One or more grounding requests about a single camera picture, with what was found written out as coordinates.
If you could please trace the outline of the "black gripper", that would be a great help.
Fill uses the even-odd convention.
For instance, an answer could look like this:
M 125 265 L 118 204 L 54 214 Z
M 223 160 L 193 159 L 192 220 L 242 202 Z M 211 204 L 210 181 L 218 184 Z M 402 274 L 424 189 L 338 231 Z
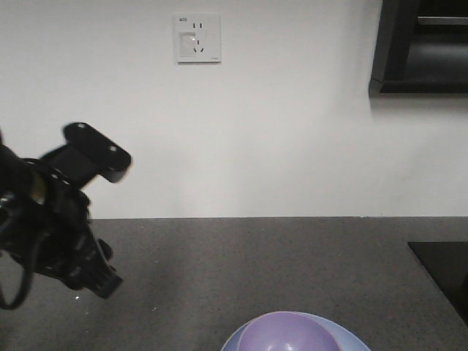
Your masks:
M 63 134 L 66 143 L 39 159 L 1 145 L 1 250 L 23 269 L 17 299 L 28 296 L 36 273 L 100 298 L 122 283 L 109 263 L 112 249 L 91 231 L 82 189 L 96 176 L 120 181 L 132 158 L 85 122 Z

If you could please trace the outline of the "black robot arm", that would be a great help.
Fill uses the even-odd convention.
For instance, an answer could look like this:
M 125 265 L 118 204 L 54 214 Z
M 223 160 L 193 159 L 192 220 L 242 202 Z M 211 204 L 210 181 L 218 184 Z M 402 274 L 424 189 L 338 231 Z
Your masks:
M 101 298 L 122 283 L 109 263 L 112 249 L 91 231 L 82 189 L 96 176 L 120 181 L 132 158 L 87 123 L 68 124 L 63 134 L 66 143 L 39 159 L 1 146 L 1 250 L 23 269 L 16 296 L 1 301 L 3 310 L 25 301 L 36 273 Z

